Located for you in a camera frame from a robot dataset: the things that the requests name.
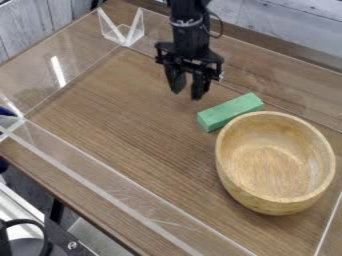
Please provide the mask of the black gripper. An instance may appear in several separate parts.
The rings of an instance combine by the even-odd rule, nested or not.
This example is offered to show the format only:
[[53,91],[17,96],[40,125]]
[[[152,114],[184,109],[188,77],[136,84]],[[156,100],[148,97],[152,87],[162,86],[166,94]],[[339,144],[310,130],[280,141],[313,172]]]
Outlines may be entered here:
[[223,75],[224,58],[210,48],[210,24],[206,19],[191,23],[172,22],[172,41],[155,43],[155,61],[164,67],[170,89],[179,94],[186,86],[186,72],[192,74],[191,98],[200,100],[211,80]]

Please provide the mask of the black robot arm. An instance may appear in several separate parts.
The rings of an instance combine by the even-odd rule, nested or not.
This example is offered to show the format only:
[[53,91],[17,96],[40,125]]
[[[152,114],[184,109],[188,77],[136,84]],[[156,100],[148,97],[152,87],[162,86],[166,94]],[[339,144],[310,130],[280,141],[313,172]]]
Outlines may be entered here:
[[191,99],[200,100],[210,90],[211,81],[223,75],[224,58],[210,49],[208,9],[211,0],[167,0],[171,8],[172,42],[155,43],[155,61],[163,65],[170,89],[179,94],[186,87],[186,73],[192,74]]

